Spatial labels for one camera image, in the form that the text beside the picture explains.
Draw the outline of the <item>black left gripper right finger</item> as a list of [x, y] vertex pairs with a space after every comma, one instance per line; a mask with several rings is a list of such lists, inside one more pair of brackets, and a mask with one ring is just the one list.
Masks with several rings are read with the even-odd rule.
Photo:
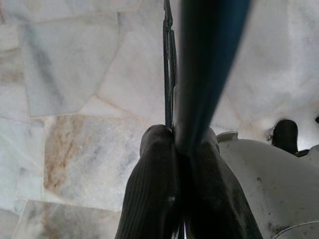
[[219, 154], [214, 131], [181, 158], [183, 215], [189, 239], [260, 239], [243, 189]]

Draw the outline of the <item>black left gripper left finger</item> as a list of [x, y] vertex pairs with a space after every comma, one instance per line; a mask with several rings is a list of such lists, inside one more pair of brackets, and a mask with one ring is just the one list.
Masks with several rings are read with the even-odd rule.
[[143, 134], [140, 159], [125, 190], [118, 239], [170, 239], [180, 221], [180, 183], [172, 132], [162, 124]]

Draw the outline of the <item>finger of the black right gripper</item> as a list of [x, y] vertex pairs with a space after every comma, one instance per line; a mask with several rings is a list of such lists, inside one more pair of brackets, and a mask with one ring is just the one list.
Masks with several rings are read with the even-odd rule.
[[282, 119], [274, 127], [272, 145], [286, 152], [298, 152], [298, 126], [290, 119]]

